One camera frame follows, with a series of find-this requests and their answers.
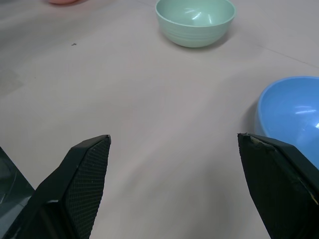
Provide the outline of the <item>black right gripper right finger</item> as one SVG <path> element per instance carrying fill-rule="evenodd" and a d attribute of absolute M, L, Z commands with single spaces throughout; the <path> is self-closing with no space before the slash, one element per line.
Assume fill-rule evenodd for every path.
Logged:
<path fill-rule="evenodd" d="M 250 196 L 272 239 L 319 237 L 319 170 L 293 145 L 237 135 Z"/>

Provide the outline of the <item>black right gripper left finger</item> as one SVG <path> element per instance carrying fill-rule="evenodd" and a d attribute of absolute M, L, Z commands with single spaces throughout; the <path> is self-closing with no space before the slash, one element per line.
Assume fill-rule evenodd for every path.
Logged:
<path fill-rule="evenodd" d="M 33 188 L 1 153 L 1 237 L 3 239 L 87 239 L 102 200 L 109 135 L 85 140 Z"/>

